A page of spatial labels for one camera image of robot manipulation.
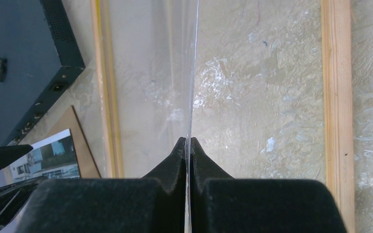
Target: wooden frame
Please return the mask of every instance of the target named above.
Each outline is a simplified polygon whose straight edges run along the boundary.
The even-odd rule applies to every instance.
[[[321,0],[326,184],[355,232],[351,0]]]
[[[108,178],[123,178],[118,99],[108,6],[108,0],[91,0],[105,166]]]

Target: photograph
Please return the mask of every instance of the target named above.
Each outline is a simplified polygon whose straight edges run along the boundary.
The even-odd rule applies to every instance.
[[[35,177],[80,178],[69,129],[31,145],[34,149],[9,165],[13,182]]]

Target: red scratch mark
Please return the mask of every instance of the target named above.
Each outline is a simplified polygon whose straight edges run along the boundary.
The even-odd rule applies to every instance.
[[[258,21],[256,22],[256,25],[258,26],[259,22],[261,21],[261,9],[259,7],[259,0],[258,0]]]

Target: black electronic device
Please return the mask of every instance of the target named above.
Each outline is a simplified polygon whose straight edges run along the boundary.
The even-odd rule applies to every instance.
[[[0,0],[0,146],[17,144],[84,68],[61,0]]]

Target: cardboard sheet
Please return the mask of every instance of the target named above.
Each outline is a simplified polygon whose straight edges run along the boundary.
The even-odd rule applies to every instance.
[[[70,106],[45,137],[70,129],[82,178],[101,178],[73,106]]]

